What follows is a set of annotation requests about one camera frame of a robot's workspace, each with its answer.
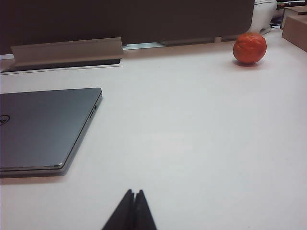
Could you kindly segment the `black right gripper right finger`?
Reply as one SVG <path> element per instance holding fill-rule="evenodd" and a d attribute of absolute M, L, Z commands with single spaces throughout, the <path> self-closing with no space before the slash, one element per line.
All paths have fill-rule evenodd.
<path fill-rule="evenodd" d="M 135 197 L 134 229 L 157 230 L 143 190 L 140 190 Z"/>

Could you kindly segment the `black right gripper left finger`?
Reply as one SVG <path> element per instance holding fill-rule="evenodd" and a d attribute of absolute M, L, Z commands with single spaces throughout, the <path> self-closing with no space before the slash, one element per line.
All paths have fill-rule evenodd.
<path fill-rule="evenodd" d="M 103 226 L 103 230 L 130 230 L 134 193 L 129 189 Z"/>

